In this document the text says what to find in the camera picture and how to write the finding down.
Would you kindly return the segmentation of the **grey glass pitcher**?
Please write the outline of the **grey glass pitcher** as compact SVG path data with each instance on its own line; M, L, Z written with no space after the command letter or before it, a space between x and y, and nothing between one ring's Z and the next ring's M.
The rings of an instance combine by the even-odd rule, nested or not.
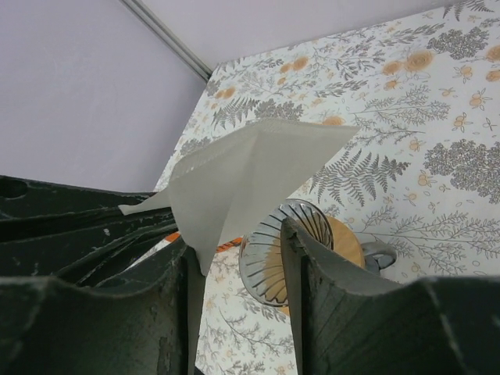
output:
M377 276L381 271L392 266L397 260L396 251L382 241L371 241L361 244L365 261L365 269Z

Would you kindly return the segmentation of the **grey ribbed glass dripper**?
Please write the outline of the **grey ribbed glass dripper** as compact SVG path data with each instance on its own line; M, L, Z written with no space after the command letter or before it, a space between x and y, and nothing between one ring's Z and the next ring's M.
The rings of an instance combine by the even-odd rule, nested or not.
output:
M288 199L276 207L242 238L238 256L243 285L263 305L288 305L280 241L281 225L287 218L298 222L328 248L334 243L326 215L314 204L302 199Z

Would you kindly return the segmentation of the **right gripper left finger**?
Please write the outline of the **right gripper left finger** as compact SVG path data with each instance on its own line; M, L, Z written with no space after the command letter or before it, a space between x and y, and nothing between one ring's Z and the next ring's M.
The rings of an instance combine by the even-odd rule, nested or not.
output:
M4 374L196 374L205 277L182 240L97 288L1 280Z

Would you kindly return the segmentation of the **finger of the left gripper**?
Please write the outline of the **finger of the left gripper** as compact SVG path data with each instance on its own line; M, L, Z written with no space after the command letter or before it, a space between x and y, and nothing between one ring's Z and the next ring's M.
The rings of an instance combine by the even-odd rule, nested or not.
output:
M124 215L148 193L1 178L2 277L56 276L94 287L177 231L171 208Z

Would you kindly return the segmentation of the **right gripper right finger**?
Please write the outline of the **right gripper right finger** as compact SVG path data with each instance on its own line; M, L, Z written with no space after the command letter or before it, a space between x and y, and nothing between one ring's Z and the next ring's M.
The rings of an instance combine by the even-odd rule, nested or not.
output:
M300 374L496 374L499 279L400 284L333 252L293 219L281 256Z

